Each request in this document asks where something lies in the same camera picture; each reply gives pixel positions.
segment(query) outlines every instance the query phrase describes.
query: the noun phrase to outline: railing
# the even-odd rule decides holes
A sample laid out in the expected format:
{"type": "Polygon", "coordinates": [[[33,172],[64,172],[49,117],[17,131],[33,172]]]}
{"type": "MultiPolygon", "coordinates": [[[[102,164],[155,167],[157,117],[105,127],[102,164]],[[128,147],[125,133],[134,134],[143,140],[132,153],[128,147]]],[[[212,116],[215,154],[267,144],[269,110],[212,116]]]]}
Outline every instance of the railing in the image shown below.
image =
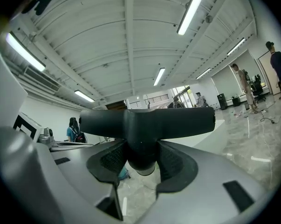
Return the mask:
{"type": "Polygon", "coordinates": [[[141,102],[140,101],[136,101],[136,102],[133,102],[133,103],[130,103],[130,109],[137,109],[141,107],[141,102]]]}
{"type": "Polygon", "coordinates": [[[162,101],[162,100],[167,100],[167,99],[169,99],[168,94],[156,96],[156,97],[149,98],[149,99],[145,99],[144,101],[145,101],[145,104],[148,105],[149,102],[150,102],[150,104],[152,104],[152,103],[156,103],[156,102],[159,102],[159,101],[162,101]]]}
{"type": "Polygon", "coordinates": [[[167,106],[168,106],[168,105],[164,105],[164,106],[162,106],[160,109],[167,109],[167,106]]]}

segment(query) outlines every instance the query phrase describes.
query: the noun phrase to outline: wall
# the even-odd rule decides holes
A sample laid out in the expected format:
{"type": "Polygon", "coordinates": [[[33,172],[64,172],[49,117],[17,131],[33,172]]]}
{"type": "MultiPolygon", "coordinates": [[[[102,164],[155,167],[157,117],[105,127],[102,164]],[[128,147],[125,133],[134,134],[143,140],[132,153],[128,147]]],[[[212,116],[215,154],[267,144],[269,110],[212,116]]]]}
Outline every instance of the wall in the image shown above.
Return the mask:
{"type": "Polygon", "coordinates": [[[252,79],[252,77],[255,75],[260,75],[261,82],[265,81],[259,67],[257,66],[256,61],[250,55],[249,51],[244,52],[240,57],[235,59],[233,63],[236,63],[239,68],[246,70],[248,72],[248,75],[250,76],[250,79],[252,79]]]}
{"type": "Polygon", "coordinates": [[[212,79],[218,93],[224,94],[226,100],[242,94],[241,87],[239,86],[236,76],[229,65],[212,76],[212,79]]]}
{"type": "Polygon", "coordinates": [[[214,107],[219,107],[217,98],[217,90],[211,78],[206,78],[196,84],[191,84],[190,88],[193,92],[195,99],[197,99],[197,92],[200,92],[206,98],[206,102],[214,107]]]}
{"type": "MultiPolygon", "coordinates": [[[[56,141],[68,139],[67,128],[69,126],[69,119],[75,117],[78,120],[80,115],[80,111],[47,104],[29,97],[24,101],[20,111],[42,125],[43,128],[52,128],[56,141]]],[[[88,133],[86,133],[86,136],[88,143],[97,144],[100,142],[99,136],[88,133]]]]}
{"type": "Polygon", "coordinates": [[[277,51],[281,51],[281,26],[278,21],[262,0],[249,1],[256,20],[257,35],[259,41],[261,41],[258,46],[261,47],[261,50],[265,51],[267,49],[265,44],[267,41],[270,41],[274,42],[277,51]]]}
{"type": "Polygon", "coordinates": [[[257,60],[259,57],[268,52],[265,44],[266,43],[258,37],[248,45],[248,51],[250,52],[254,60],[257,60]]]}

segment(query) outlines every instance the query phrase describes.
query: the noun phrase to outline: ceiling beam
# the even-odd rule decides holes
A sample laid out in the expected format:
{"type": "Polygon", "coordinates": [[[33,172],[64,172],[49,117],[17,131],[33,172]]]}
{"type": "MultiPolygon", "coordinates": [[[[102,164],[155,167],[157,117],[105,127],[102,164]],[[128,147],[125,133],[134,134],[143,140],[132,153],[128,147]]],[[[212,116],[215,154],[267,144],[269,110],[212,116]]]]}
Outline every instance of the ceiling beam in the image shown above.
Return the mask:
{"type": "MultiPolygon", "coordinates": [[[[27,36],[36,34],[38,31],[34,26],[32,20],[28,15],[21,15],[18,18],[18,24],[27,36]]],[[[82,79],[50,46],[42,35],[37,35],[33,40],[35,46],[46,56],[55,66],[57,66],[62,72],[64,72],[69,78],[74,80],[82,87],[81,92],[90,96],[92,99],[100,99],[102,95],[89,85],[84,79],[82,79]]]]}
{"type": "Polygon", "coordinates": [[[134,55],[133,55],[133,3],[134,0],[125,0],[126,40],[127,40],[128,61],[129,61],[129,70],[130,70],[130,80],[131,80],[133,95],[135,95],[134,55]]]}
{"type": "MultiPolygon", "coordinates": [[[[214,4],[214,6],[212,7],[210,13],[208,15],[213,17],[213,23],[216,21],[218,15],[220,14],[220,12],[222,11],[222,8],[224,7],[224,5],[227,3],[228,0],[217,0],[214,4]]],[[[175,67],[173,68],[173,70],[170,71],[170,74],[168,77],[165,78],[166,82],[168,82],[179,70],[179,68],[184,64],[184,62],[187,60],[187,58],[189,56],[191,56],[191,54],[195,51],[195,48],[197,47],[200,39],[207,34],[207,32],[209,31],[209,29],[212,27],[211,26],[212,23],[207,23],[206,21],[204,21],[204,23],[201,25],[198,33],[195,35],[195,37],[192,39],[191,43],[189,44],[189,46],[187,47],[186,51],[184,52],[184,54],[182,55],[182,57],[180,58],[180,60],[178,61],[178,63],[175,65],[175,67]]]]}
{"type": "MultiPolygon", "coordinates": [[[[252,17],[247,17],[238,27],[237,29],[233,32],[233,34],[231,34],[229,36],[229,38],[226,39],[226,41],[220,46],[220,48],[215,51],[214,54],[212,54],[210,56],[210,58],[208,59],[208,61],[203,64],[203,66],[200,68],[201,70],[201,73],[203,71],[205,71],[206,69],[208,68],[212,68],[213,64],[212,63],[217,63],[219,62],[218,60],[216,61],[216,58],[221,55],[222,53],[225,54],[225,56],[227,56],[226,54],[226,50],[229,48],[229,46],[231,44],[233,45],[236,45],[236,43],[239,41],[237,40],[238,36],[240,36],[245,30],[247,27],[249,27],[251,25],[251,23],[254,21],[254,18],[252,17]]],[[[195,74],[192,74],[189,76],[190,79],[196,79],[196,76],[199,76],[200,74],[196,73],[195,74]]]]}

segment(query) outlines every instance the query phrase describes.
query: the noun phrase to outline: teal shirt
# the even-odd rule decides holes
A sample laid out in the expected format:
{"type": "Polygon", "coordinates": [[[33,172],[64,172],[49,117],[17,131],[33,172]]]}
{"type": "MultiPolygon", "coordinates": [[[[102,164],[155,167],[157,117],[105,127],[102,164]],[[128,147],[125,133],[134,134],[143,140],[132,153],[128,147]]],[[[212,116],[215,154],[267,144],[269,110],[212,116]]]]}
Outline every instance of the teal shirt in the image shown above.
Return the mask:
{"type": "Polygon", "coordinates": [[[71,137],[71,142],[75,141],[75,134],[70,127],[67,128],[67,136],[71,137]]]}

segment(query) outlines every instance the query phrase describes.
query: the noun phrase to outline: cable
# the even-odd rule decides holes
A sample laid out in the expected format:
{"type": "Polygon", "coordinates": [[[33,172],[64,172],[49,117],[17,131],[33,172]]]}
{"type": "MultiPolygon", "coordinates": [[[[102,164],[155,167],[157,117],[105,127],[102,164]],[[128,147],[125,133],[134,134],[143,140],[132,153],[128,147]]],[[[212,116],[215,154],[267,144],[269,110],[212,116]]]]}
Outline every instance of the cable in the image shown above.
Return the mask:
{"type": "Polygon", "coordinates": [[[278,123],[279,123],[279,121],[280,121],[280,119],[281,119],[281,116],[279,117],[279,119],[278,119],[277,123],[275,123],[275,124],[278,124],[278,123]]]}
{"type": "Polygon", "coordinates": [[[271,108],[275,103],[276,103],[276,101],[274,101],[269,107],[264,108],[263,110],[267,110],[267,109],[271,108]]]}
{"type": "Polygon", "coordinates": [[[263,115],[263,113],[261,112],[261,114],[262,114],[262,118],[260,119],[260,122],[263,122],[263,121],[265,121],[265,119],[268,119],[268,120],[270,120],[271,121],[271,123],[272,124],[275,124],[275,121],[274,120],[272,120],[272,119],[270,119],[270,118],[267,118],[267,117],[265,117],[264,115],[263,115]]]}

